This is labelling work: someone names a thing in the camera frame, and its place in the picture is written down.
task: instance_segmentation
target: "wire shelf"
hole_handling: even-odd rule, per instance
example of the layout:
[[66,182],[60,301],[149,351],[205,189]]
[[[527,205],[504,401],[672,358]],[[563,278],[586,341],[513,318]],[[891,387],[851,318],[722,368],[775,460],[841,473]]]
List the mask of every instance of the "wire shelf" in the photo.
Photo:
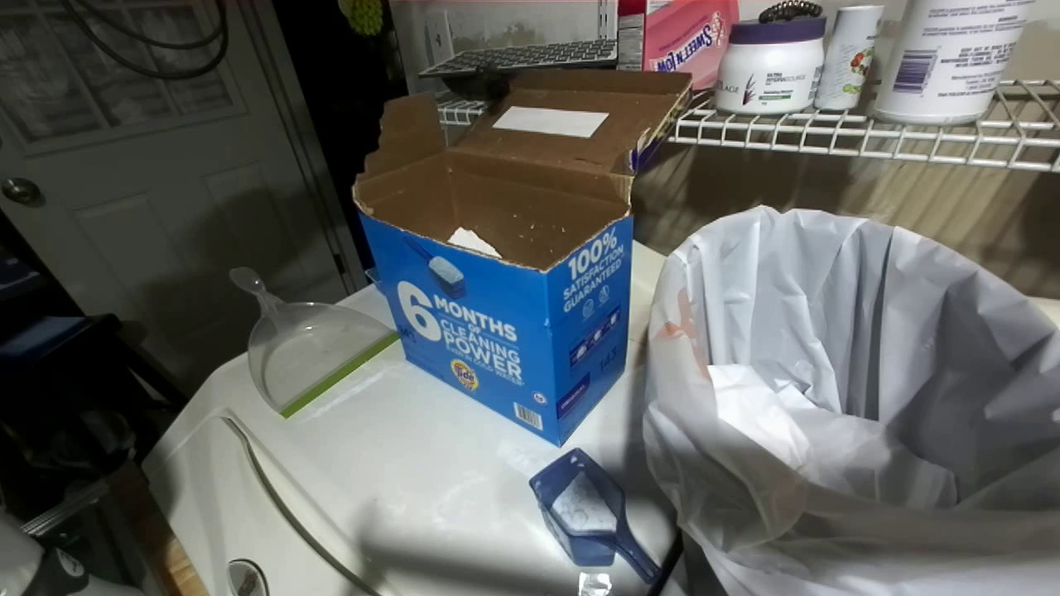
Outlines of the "wire shelf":
[[[470,126],[477,99],[444,99],[444,126]],[[994,166],[1060,172],[1060,79],[1004,79],[984,119],[967,126],[904,126],[861,113],[732,116],[692,106],[669,126],[676,146],[755,152],[861,156],[894,162]]]

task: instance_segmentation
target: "blue cardboard box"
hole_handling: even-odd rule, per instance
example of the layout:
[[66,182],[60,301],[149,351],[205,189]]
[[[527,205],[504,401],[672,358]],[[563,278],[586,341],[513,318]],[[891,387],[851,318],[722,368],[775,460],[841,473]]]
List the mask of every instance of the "blue cardboard box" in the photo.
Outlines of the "blue cardboard box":
[[[384,109],[354,185],[411,364],[563,444],[626,364],[629,149],[686,76],[533,73],[444,146],[431,99]],[[490,248],[454,245],[474,232]]]

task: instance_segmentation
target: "trash bag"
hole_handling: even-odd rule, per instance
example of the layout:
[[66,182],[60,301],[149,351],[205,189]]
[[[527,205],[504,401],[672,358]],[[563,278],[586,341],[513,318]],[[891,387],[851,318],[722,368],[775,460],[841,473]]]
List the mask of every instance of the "trash bag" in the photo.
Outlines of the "trash bag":
[[1060,593],[1060,334],[904,228],[752,209],[656,288],[646,450],[729,593]]

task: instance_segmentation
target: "door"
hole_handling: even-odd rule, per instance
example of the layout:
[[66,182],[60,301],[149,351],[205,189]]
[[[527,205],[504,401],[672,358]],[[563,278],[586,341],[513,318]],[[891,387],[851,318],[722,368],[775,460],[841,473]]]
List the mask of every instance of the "door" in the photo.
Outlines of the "door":
[[[152,40],[202,40],[205,0],[86,0]],[[341,298],[358,281],[345,225],[325,205],[258,56],[258,13],[229,3],[229,53],[149,50],[70,0],[0,0],[3,215],[86,315],[119,315],[186,387],[239,354],[255,308],[225,272],[252,265],[285,298]]]

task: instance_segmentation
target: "pink box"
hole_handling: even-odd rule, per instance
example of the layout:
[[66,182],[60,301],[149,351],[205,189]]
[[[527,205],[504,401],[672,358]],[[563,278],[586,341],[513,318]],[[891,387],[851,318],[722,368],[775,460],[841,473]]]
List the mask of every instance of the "pink box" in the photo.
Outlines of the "pink box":
[[619,0],[619,70],[692,73],[692,89],[712,89],[735,13],[735,0]]

